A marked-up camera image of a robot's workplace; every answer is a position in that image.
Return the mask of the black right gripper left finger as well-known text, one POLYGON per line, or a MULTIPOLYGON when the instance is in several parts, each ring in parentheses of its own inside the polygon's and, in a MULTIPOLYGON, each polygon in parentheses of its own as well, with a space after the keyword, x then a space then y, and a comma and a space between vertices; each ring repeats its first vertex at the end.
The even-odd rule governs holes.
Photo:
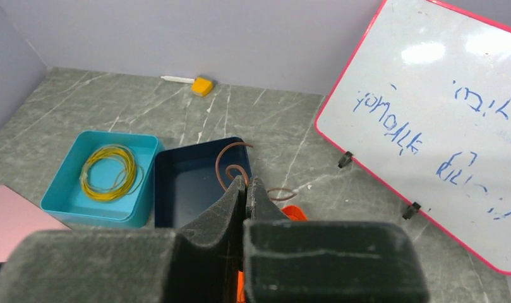
POLYGON ((0 302, 234 302, 246 187, 180 229, 45 230, 0 269, 0 302))

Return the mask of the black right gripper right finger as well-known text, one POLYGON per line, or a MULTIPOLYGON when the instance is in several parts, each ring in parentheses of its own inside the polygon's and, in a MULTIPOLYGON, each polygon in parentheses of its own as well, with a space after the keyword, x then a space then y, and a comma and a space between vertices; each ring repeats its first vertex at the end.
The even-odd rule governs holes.
POLYGON ((428 302, 412 241, 399 226, 365 221, 294 221, 264 183, 248 186, 243 223, 248 302, 428 302))

